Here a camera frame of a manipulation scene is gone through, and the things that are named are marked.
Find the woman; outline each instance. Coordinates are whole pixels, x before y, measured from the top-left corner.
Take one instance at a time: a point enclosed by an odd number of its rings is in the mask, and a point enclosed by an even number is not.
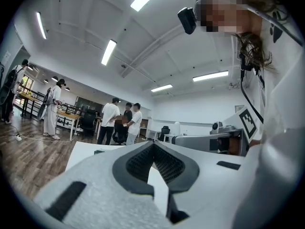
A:
[[[62,105],[62,101],[59,100],[61,97],[61,86],[65,85],[65,80],[60,79],[56,86],[52,88],[52,103],[47,107],[43,123],[43,136],[51,136],[55,140],[59,140],[60,137],[56,135],[56,115],[57,105]]]
[[[271,92],[287,72],[300,63],[303,48],[242,4],[273,16],[292,34],[297,35],[297,32],[291,18],[276,0],[196,0],[195,15],[200,26],[208,32],[225,32],[236,36],[246,64],[252,63],[259,68],[260,114],[264,117],[264,124],[260,126],[262,139],[253,140],[250,144],[254,146],[284,132],[283,118],[271,98]],[[238,154],[238,140],[230,140],[229,152]]]

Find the man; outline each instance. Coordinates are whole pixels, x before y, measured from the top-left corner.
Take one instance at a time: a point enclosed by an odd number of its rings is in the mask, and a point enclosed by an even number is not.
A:
[[[43,136],[51,136],[55,140],[59,140],[60,137],[56,135],[56,116],[57,116],[57,105],[62,105],[59,100],[61,97],[61,87],[65,85],[65,80],[60,79],[56,86],[52,87],[51,104],[48,105],[47,111],[44,115],[43,123]]]
[[[140,125],[142,122],[142,113],[140,111],[141,105],[135,104],[133,106],[133,110],[135,112],[132,120],[125,124],[124,126],[128,128],[128,137],[126,141],[126,146],[134,144],[135,138],[137,137]]]
[[[99,135],[99,140],[97,141],[97,144],[102,144],[102,141],[106,135],[106,145],[110,145],[111,136],[114,130],[114,123],[117,116],[120,115],[120,110],[118,107],[120,100],[115,97],[112,99],[112,104],[106,104],[105,107],[102,110],[103,115],[103,121],[101,126],[101,131]]]
[[[22,61],[21,65],[17,65],[13,68],[17,73],[15,86],[10,90],[8,97],[6,98],[4,104],[2,105],[2,121],[4,121],[5,124],[11,124],[10,113],[13,110],[13,100],[15,94],[19,91],[18,86],[19,83],[21,83],[22,81],[25,72],[25,67],[27,66],[28,66],[28,60],[25,59]]]
[[[124,112],[124,116],[127,117],[128,119],[128,122],[130,122],[132,120],[132,112],[131,112],[131,107],[132,107],[132,104],[131,103],[127,103],[126,106],[125,106],[125,112]]]
[[[128,122],[130,122],[132,120],[132,111],[130,110],[131,107],[132,107],[131,103],[127,103],[126,106],[125,106],[124,116],[127,117]],[[128,135],[128,128],[127,127],[124,128],[124,135],[125,135],[125,138],[127,138],[127,135]]]

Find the backpack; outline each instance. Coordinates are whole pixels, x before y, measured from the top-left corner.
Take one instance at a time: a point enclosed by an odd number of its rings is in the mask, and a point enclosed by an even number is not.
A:
[[[47,94],[44,96],[44,99],[43,99],[43,103],[45,105],[50,105],[52,103],[52,95],[53,95],[53,91],[51,88],[49,88],[47,90]]]
[[[20,70],[17,71],[17,67],[18,67],[18,65],[16,66],[15,69],[13,69],[13,70],[8,74],[8,77],[7,77],[5,86],[8,87],[9,89],[13,89],[13,88],[14,88],[14,86],[15,86],[15,84],[16,84],[16,81],[17,81],[18,73],[19,73],[20,71],[23,70],[23,69],[21,68]]]

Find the table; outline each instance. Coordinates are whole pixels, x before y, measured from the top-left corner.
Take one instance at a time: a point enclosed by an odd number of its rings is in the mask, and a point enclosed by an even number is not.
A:
[[[153,132],[154,133],[154,141],[156,140],[157,138],[157,133],[161,133],[161,131],[156,131],[156,130],[151,130],[151,129],[147,129],[148,133],[146,134],[146,140],[148,138],[148,135],[150,134],[150,132]]]
[[[100,125],[100,123],[102,123],[102,119],[96,118],[97,122],[96,122],[96,126],[95,126],[95,133],[97,132],[97,127]]]
[[[97,132],[97,137],[96,137],[96,140],[98,140],[98,139],[99,139],[99,135],[100,135],[101,126],[102,126],[102,122],[100,121],[100,122],[99,122],[99,130],[98,130],[98,132]]]
[[[77,126],[78,126],[78,122],[80,120],[80,116],[78,114],[67,114],[66,112],[62,112],[61,110],[57,110],[57,115],[62,115],[65,116],[67,118],[72,119],[72,124],[71,124],[71,131],[70,131],[70,141],[72,141],[72,134],[73,134],[73,128],[74,128],[74,122],[75,120],[77,120],[76,122],[76,127],[75,127],[75,133],[74,135],[76,135],[77,133]]]
[[[69,170],[70,168],[72,168],[74,165],[78,164],[82,160],[90,156],[93,156],[94,151],[96,150],[111,152],[112,150],[122,147],[125,146],[109,146],[109,145],[98,145],[91,143],[76,142],[71,152],[65,171]],[[149,171],[147,184],[153,186],[155,192],[153,200],[156,206],[159,208],[160,212],[164,216],[166,216],[169,189],[166,183],[164,182],[162,176],[160,175],[159,171],[157,171],[153,167],[151,167]]]
[[[140,137],[140,131],[141,131],[141,129],[146,130],[147,127],[140,127],[138,137]]]
[[[173,135],[173,134],[164,134],[164,142],[165,142],[165,140],[166,140],[166,137],[168,137],[168,141],[169,141],[169,143],[172,143],[172,138],[174,137],[175,135]]]
[[[98,144],[76,142],[71,152],[70,158],[68,160],[66,171],[70,169],[72,166],[81,162],[83,159],[86,159],[94,155],[94,151],[96,150],[111,151],[121,147],[125,147],[125,146],[110,146],[110,145],[98,145]]]
[[[32,113],[33,113],[34,103],[35,103],[35,101],[40,101],[40,100],[37,99],[37,98],[34,98],[34,97],[24,93],[24,92],[21,92],[20,95],[24,98],[23,107],[22,107],[22,113],[20,114],[20,116],[22,118],[31,119],[32,118]],[[26,116],[26,112],[27,112],[27,106],[28,106],[29,100],[33,101],[33,104],[32,104],[32,108],[30,110],[30,116],[27,117]]]

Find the long hair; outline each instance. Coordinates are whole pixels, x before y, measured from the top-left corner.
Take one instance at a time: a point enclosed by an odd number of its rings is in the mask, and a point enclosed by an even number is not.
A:
[[[265,13],[273,11],[279,5],[277,0],[243,0],[243,2]],[[249,31],[235,36],[241,44],[240,53],[245,55],[246,62],[251,62],[260,69],[274,69],[270,62],[266,63],[263,42],[258,35]]]

